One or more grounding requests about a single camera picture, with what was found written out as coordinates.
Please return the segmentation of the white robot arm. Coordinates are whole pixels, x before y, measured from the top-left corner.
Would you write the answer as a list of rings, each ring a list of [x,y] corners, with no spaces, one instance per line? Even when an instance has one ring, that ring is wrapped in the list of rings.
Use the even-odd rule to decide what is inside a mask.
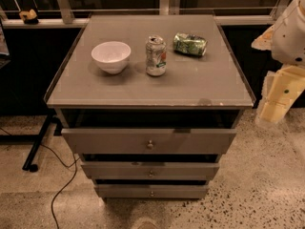
[[[265,76],[257,110],[259,120],[278,123],[305,91],[305,0],[293,0],[251,47],[282,64]]]

